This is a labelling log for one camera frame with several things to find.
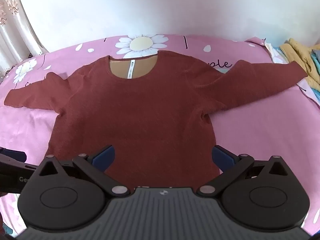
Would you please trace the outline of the mustard yellow garment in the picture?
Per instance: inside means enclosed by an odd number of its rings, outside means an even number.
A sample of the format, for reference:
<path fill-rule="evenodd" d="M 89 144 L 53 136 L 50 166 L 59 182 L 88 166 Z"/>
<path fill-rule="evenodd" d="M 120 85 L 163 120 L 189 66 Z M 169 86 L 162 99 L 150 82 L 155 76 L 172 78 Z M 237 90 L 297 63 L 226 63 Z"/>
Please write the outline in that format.
<path fill-rule="evenodd" d="M 319 92 L 319 64 L 314 63 L 311 54 L 319 50 L 319 44 L 306 47 L 293 38 L 280 45 L 280 49 L 289 62 L 296 61 L 307 73 L 307 83 Z"/>

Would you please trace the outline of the beige patterned curtain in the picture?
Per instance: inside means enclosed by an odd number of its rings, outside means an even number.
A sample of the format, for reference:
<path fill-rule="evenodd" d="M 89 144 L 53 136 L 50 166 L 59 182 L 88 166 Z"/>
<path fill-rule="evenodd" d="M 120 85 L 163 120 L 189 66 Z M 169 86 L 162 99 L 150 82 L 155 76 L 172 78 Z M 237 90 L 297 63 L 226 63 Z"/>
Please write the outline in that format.
<path fill-rule="evenodd" d="M 37 38 L 20 0 L 1 0 L 1 75 L 47 50 Z"/>

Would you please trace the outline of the light blue garment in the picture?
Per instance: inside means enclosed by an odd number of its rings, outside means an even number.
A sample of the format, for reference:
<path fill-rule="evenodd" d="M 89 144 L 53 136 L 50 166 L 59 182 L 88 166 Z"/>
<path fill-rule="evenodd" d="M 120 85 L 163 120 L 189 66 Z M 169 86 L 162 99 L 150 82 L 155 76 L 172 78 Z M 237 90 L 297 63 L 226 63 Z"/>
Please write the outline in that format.
<path fill-rule="evenodd" d="M 311 50 L 311 58 L 316 66 L 318 74 L 320 74 L 320 50 L 319 50 L 319 44 L 314 46 Z"/>

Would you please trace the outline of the dark red knit sweater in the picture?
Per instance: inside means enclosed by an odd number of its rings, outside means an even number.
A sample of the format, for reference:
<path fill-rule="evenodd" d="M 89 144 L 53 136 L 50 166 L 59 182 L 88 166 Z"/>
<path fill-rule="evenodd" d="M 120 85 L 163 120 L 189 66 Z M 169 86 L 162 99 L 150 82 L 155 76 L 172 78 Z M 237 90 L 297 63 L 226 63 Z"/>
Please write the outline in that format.
<path fill-rule="evenodd" d="M 48 154 L 59 160 L 93 154 L 107 145 L 107 169 L 132 189 L 201 187 L 219 174 L 210 115 L 278 94 L 306 77 L 302 67 L 240 60 L 226 73 L 172 51 L 130 62 L 110 56 L 63 79 L 55 73 L 11 90 L 6 106 L 57 113 Z"/>

